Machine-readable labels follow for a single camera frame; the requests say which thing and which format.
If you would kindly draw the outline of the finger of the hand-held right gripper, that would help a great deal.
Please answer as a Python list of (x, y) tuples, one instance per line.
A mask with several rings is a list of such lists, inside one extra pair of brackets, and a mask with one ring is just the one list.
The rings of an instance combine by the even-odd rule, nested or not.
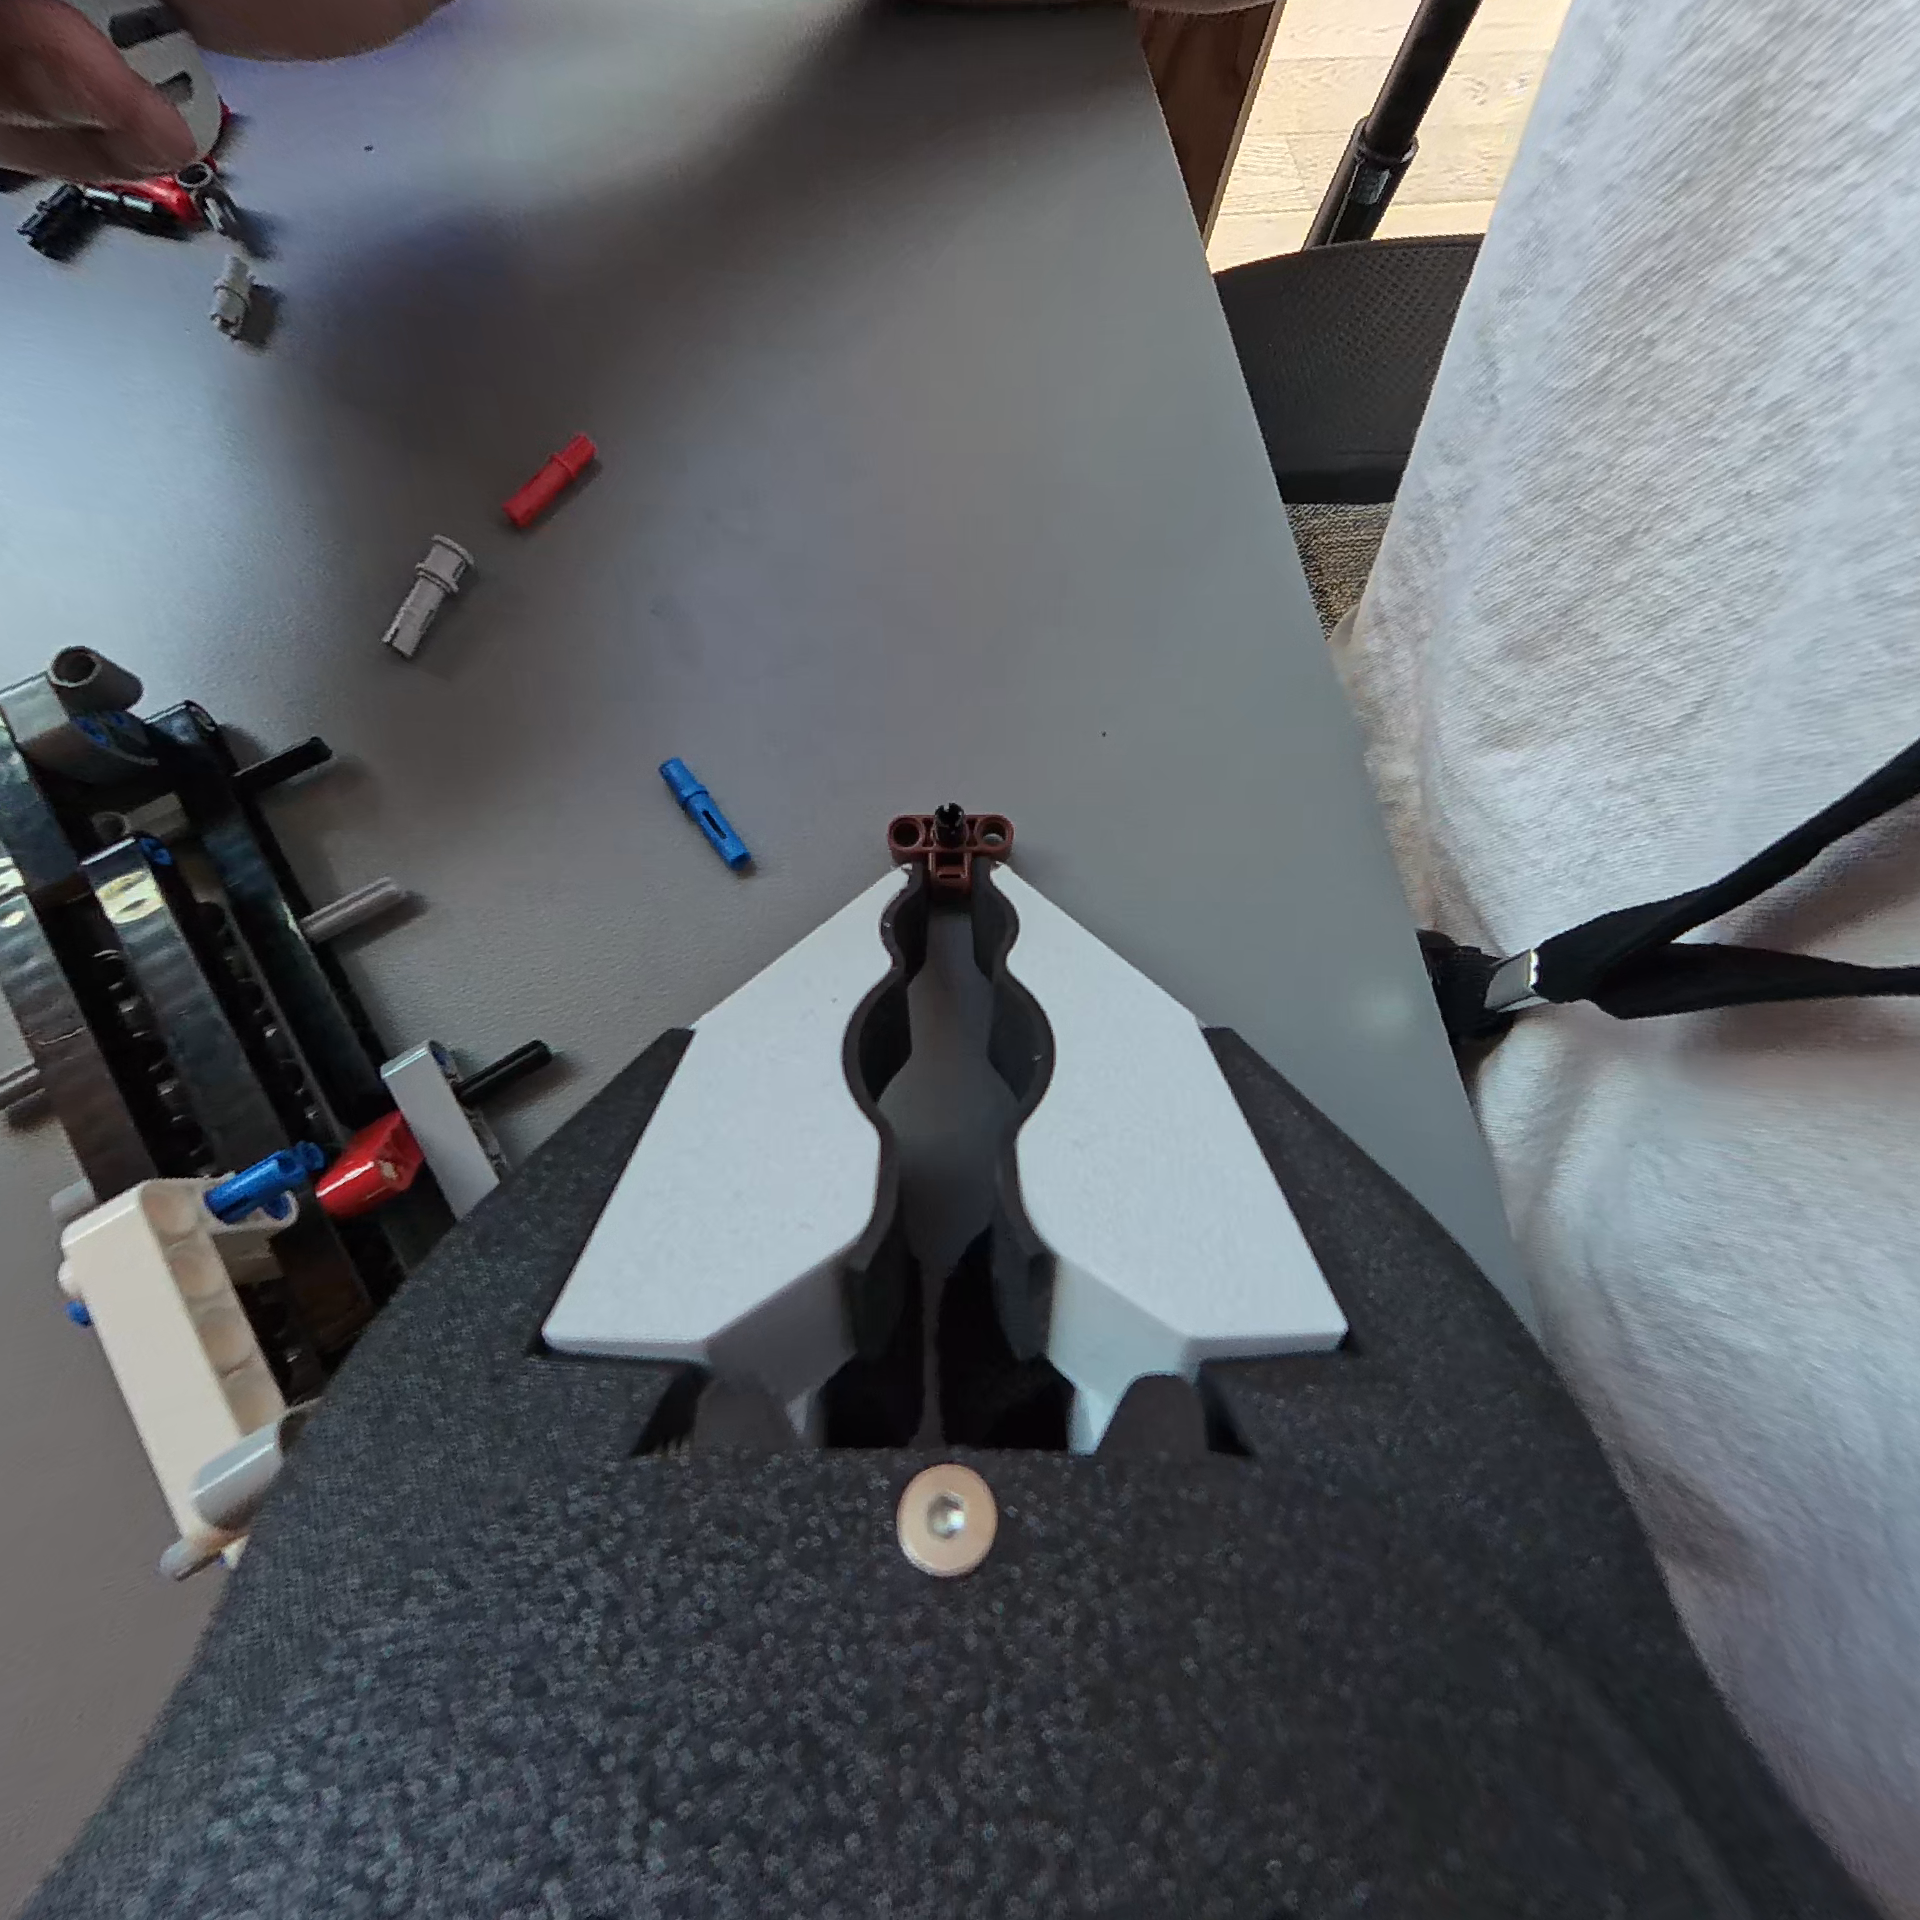
[(128, 70), (176, 108), (197, 142), (197, 153), (212, 153), (225, 132), (225, 103), (176, 6), (93, 2), (91, 25), (107, 37)]

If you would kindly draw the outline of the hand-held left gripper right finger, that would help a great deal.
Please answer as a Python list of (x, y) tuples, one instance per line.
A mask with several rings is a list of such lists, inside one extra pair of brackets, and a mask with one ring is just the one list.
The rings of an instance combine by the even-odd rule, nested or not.
[(1197, 1014), (997, 863), (971, 879), (990, 1061), (1016, 1097), (992, 1282), (1092, 1453), (1141, 1378), (1334, 1350), (1348, 1319)]

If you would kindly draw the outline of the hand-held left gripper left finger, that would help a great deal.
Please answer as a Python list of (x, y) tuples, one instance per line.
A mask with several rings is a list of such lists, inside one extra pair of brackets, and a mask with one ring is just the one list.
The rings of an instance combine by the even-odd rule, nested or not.
[(881, 1097), (913, 1049), (924, 871), (833, 915), (691, 1030), (544, 1319), (555, 1354), (697, 1364), (803, 1438), (898, 1447), (924, 1282)]

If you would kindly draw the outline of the brown lego connector piece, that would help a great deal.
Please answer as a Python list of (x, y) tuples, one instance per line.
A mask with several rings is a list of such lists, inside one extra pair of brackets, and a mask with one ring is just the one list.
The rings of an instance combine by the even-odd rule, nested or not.
[(1006, 860), (1016, 847), (1016, 825), (1001, 811), (969, 811), (945, 803), (926, 811), (900, 811), (885, 831), (889, 858), (898, 866), (926, 874), (928, 889), (941, 899), (969, 899), (973, 863)]

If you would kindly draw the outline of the lego truck chassis assembly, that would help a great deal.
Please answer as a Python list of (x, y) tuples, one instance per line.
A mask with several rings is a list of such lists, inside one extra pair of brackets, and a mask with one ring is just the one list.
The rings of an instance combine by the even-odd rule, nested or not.
[(264, 799), (330, 758), (242, 763), (197, 705), (69, 645), (3, 693), (3, 986), (59, 1122), (67, 1315), (102, 1346), (176, 1541), (235, 1561), (321, 1395), (508, 1161), (490, 1106), (555, 1063), (379, 1041), (331, 947), (400, 913), (310, 902)]

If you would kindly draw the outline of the blue lego pin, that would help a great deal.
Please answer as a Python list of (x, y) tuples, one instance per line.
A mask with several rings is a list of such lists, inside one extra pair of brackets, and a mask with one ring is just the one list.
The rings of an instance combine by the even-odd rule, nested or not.
[(728, 863), (732, 874), (744, 874), (753, 863), (753, 851), (732, 825), (705, 780), (678, 758), (664, 758), (659, 763), (661, 782), (672, 799), (692, 821), (706, 845)]

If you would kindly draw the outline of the red lego pin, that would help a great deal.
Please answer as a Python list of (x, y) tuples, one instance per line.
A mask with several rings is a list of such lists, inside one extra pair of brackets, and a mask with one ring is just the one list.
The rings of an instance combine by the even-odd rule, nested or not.
[(587, 435), (570, 437), (500, 503), (500, 514), (516, 532), (531, 530), (594, 469), (600, 445)]

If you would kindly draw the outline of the person's right hand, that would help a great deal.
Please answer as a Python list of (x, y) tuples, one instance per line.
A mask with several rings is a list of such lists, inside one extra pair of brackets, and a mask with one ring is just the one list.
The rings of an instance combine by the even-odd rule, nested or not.
[(173, 174), (201, 156), (181, 111), (83, 12), (3, 5), (3, 167), (106, 183)]

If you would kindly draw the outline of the black mesh chair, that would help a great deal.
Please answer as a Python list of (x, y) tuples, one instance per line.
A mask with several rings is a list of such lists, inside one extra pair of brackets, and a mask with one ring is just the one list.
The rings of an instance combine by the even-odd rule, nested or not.
[(1480, 252), (1401, 236), (1214, 278), (1324, 633), (1362, 598)]

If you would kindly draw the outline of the black tripod leg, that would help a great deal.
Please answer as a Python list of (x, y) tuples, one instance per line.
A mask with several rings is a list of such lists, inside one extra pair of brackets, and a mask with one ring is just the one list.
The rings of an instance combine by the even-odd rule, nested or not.
[(1482, 2), (1421, 2), (1416, 9), (1371, 109), (1356, 124), (1340, 156), (1304, 252), (1374, 239), (1420, 151), (1420, 127), (1434, 95), (1480, 12)]

